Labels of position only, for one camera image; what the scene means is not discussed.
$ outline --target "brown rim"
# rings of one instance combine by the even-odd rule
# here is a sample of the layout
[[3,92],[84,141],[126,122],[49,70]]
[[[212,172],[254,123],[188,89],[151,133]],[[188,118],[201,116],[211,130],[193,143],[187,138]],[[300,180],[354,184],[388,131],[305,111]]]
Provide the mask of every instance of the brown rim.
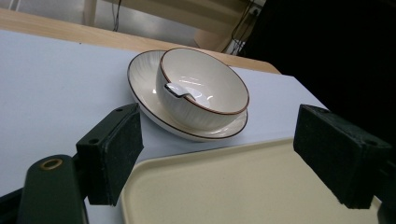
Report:
[[[176,50],[176,49],[169,49],[169,50],[167,50],[167,51],[163,54],[163,56],[165,56],[166,53],[168,53],[168,52],[170,52],[170,51],[172,51],[172,50]],[[242,113],[243,111],[245,111],[245,110],[248,108],[248,104],[249,104],[249,101],[250,101],[250,94],[249,94],[249,92],[248,92],[248,87],[247,87],[247,85],[245,84],[245,82],[242,80],[242,78],[241,78],[240,76],[238,76],[238,74],[236,74],[235,71],[234,71],[233,69],[231,69],[230,66],[228,66],[228,65],[225,64],[224,62],[220,61],[219,59],[217,59],[217,58],[215,58],[215,57],[213,57],[213,56],[211,56],[211,55],[209,55],[209,54],[207,54],[207,53],[201,52],[200,50],[197,50],[197,49],[187,49],[187,50],[193,50],[193,51],[196,51],[196,52],[199,52],[199,53],[203,53],[203,54],[205,54],[206,56],[209,56],[210,58],[216,60],[217,62],[223,64],[223,65],[226,66],[228,69],[230,69],[230,70],[232,71],[232,73],[233,73],[234,75],[236,75],[236,77],[238,77],[239,80],[242,82],[242,84],[243,84],[244,87],[245,87],[245,90],[247,90],[247,103],[245,104],[245,106],[244,106],[242,109],[240,109],[240,110],[238,110],[238,111],[235,111],[235,112],[221,112],[221,111],[217,111],[217,110],[214,110],[214,109],[210,109],[210,108],[204,107],[204,106],[202,106],[202,105],[196,103],[195,101],[189,99],[189,98],[186,97],[186,96],[184,96],[183,98],[184,98],[185,100],[187,100],[188,102],[190,102],[191,104],[196,105],[196,106],[202,108],[203,110],[206,110],[206,111],[209,111],[209,112],[212,112],[212,113],[215,113],[215,114],[221,114],[221,115],[236,115],[236,114],[239,114],[239,113]],[[167,81],[168,83],[170,83],[171,80],[170,80],[169,77],[166,75],[166,73],[165,73],[165,71],[164,71],[164,69],[163,69],[163,56],[162,56],[161,59],[160,59],[161,70],[163,71],[163,76],[165,77],[166,81]]]

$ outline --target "bowl rim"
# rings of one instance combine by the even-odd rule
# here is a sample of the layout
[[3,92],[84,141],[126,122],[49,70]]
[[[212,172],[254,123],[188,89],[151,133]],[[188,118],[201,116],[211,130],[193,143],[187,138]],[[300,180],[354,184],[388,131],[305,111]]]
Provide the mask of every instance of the bowl rim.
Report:
[[245,84],[244,80],[242,80],[242,78],[241,78],[238,74],[236,74],[236,72],[235,72],[230,66],[228,66],[228,65],[225,64],[224,62],[220,61],[219,59],[217,59],[217,58],[215,58],[215,57],[213,57],[213,56],[211,56],[211,55],[209,55],[209,54],[207,54],[207,53],[205,53],[205,52],[202,52],[202,51],[200,51],[200,50],[198,50],[198,49],[174,48],[174,49],[169,49],[169,50],[166,50],[166,51],[165,51],[165,53],[163,54],[163,56],[162,56],[161,59],[160,59],[160,67],[161,67],[162,74],[163,74],[163,76],[165,77],[165,79],[166,79],[166,81],[167,81],[168,83],[170,83],[171,80],[170,80],[169,77],[166,75],[166,73],[165,73],[165,71],[164,71],[164,69],[163,69],[163,57],[166,55],[166,53],[168,53],[168,52],[170,52],[170,51],[173,51],[173,50],[178,50],[178,49],[186,49],[186,50],[196,51],[196,52],[198,52],[198,53],[202,53],[202,54],[204,54],[205,56],[210,57],[210,58],[213,59],[213,60],[216,60],[218,63],[221,63],[221,64],[224,65],[227,69],[229,69],[236,77],[239,78],[239,80],[241,81],[241,83],[244,85],[245,90],[247,91],[247,102],[246,102],[246,104],[244,105],[244,107],[243,107],[242,109],[237,110],[237,111],[234,111],[234,112],[223,112],[223,111],[218,111],[218,110],[214,110],[214,109],[211,109],[211,108],[207,108],[207,107],[205,107],[205,106],[203,106],[203,105],[200,105],[200,104],[196,103],[195,101],[193,101],[193,100],[190,99],[189,97],[183,96],[183,98],[184,98],[185,100],[187,100],[187,102],[189,102],[189,103],[191,103],[191,104],[193,104],[193,105],[195,105],[195,106],[198,106],[198,107],[202,108],[202,109],[205,110],[205,111],[209,111],[209,112],[211,112],[211,113],[220,114],[220,115],[237,115],[237,114],[240,114],[240,113],[244,112],[244,111],[248,108],[248,105],[249,105],[249,102],[250,102],[250,94],[249,94],[249,92],[248,92],[248,87],[247,87],[247,85]]

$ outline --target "white paper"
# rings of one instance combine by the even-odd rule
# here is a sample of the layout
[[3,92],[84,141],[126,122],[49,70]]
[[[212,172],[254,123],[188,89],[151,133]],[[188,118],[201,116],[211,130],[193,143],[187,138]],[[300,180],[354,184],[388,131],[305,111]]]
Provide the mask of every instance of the white paper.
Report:
[[[76,142],[113,109],[134,103],[128,64],[138,52],[0,31],[0,196],[23,186],[27,169]],[[138,161],[293,137],[300,104],[324,107],[294,77],[233,68],[250,93],[247,127],[197,143],[141,116]],[[121,223],[120,209],[87,206],[91,223]]]

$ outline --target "white plate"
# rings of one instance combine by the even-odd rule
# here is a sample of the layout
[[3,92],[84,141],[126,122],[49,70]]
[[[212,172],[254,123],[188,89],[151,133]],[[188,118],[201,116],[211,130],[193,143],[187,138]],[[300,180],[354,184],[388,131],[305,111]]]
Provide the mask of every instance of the white plate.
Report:
[[161,105],[155,90],[158,65],[164,53],[163,50],[146,51],[134,57],[129,64],[129,84],[143,113],[166,131],[193,141],[225,139],[235,136],[245,128],[248,122],[247,111],[229,125],[212,131],[194,130],[175,122]]

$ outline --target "plastic tray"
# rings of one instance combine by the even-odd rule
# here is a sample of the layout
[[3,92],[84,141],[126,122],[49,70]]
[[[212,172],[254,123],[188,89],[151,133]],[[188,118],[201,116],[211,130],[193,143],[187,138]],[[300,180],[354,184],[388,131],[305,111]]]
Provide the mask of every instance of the plastic tray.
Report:
[[143,161],[121,194],[126,224],[377,223],[341,205],[292,140]]

